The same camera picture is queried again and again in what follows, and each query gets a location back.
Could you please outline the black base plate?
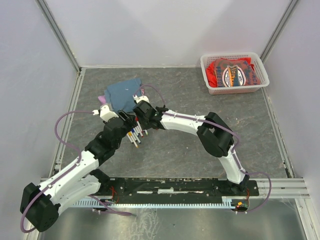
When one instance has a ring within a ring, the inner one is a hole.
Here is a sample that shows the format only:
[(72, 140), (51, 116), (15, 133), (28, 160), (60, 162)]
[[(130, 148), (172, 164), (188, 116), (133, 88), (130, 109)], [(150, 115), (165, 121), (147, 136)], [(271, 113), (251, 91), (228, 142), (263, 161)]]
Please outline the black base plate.
[(226, 191), (227, 180), (219, 178), (111, 178), (103, 183), (96, 196), (146, 196), (182, 195), (200, 196), (209, 194), (214, 197), (256, 197), (258, 184), (248, 180), (246, 191), (234, 193)]

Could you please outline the blue cloth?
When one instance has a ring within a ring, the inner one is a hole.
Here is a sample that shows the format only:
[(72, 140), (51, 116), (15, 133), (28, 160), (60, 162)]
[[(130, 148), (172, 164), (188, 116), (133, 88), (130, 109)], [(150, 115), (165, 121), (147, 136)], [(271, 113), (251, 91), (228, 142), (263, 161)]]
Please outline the blue cloth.
[(133, 112), (133, 108), (136, 105), (133, 95), (141, 85), (140, 78), (132, 78), (108, 85), (104, 90), (105, 100), (116, 113), (119, 110), (127, 113)]

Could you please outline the red printed cloth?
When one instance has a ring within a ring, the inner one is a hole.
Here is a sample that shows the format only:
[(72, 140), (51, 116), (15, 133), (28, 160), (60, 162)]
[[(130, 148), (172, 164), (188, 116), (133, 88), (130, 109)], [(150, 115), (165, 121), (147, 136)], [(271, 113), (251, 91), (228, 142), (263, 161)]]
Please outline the red printed cloth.
[(208, 83), (213, 88), (230, 88), (260, 85), (252, 59), (219, 58), (214, 60), (206, 69)]

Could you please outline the yellow cap marker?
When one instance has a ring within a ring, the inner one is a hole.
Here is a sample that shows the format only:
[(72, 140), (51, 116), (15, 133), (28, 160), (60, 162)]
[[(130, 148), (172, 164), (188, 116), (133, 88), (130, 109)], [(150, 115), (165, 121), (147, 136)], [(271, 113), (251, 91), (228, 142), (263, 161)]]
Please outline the yellow cap marker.
[(127, 133), (127, 136), (130, 139), (130, 142), (133, 143), (136, 148), (138, 148), (139, 146), (138, 146), (138, 144), (136, 142), (136, 139), (133, 137), (131, 131)]

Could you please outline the pink cloth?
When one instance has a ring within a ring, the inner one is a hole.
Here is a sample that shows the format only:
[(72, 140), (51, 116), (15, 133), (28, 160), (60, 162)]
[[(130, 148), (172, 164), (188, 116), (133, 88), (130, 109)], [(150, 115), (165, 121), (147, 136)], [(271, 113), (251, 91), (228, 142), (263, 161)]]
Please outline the pink cloth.
[(105, 95), (98, 96), (98, 100), (101, 103), (101, 105), (105, 105), (107, 103)]

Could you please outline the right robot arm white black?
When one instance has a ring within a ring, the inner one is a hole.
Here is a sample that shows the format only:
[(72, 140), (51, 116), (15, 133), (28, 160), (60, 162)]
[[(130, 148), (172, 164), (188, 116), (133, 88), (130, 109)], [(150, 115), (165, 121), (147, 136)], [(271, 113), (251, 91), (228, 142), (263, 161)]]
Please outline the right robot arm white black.
[(211, 156), (218, 158), (226, 173), (226, 191), (239, 196), (247, 190), (246, 175), (236, 154), (236, 134), (214, 112), (188, 115), (166, 107), (152, 107), (147, 100), (136, 100), (133, 112), (143, 129), (175, 130), (195, 135)]

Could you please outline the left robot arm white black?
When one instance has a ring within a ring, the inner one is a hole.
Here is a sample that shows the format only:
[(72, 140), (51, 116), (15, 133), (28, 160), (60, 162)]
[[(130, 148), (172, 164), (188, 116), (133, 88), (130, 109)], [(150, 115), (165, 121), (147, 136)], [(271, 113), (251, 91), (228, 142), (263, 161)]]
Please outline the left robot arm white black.
[(120, 147), (122, 139), (136, 126), (135, 116), (122, 110), (94, 110), (104, 123), (103, 130), (91, 140), (84, 150), (60, 172), (42, 183), (29, 183), (22, 193), (20, 229), (25, 229), (25, 220), (33, 225), (33, 230), (48, 230), (58, 217), (78, 200), (98, 193), (106, 195), (110, 191), (108, 176), (99, 167), (109, 160)]

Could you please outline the aluminium rail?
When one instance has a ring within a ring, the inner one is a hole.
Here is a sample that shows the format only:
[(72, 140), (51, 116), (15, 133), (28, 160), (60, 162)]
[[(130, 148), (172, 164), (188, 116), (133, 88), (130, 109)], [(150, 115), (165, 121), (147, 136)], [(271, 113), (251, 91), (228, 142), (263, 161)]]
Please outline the aluminium rail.
[(270, 199), (309, 199), (310, 194), (303, 178), (256, 178), (260, 198), (270, 193)]

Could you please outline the white plastic basket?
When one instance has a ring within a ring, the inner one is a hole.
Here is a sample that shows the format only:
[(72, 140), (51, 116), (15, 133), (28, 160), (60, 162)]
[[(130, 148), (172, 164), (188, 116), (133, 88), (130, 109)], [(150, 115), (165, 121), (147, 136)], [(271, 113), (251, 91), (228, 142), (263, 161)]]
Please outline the white plastic basket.
[(251, 93), (270, 80), (254, 52), (206, 54), (200, 58), (205, 85), (211, 95)]

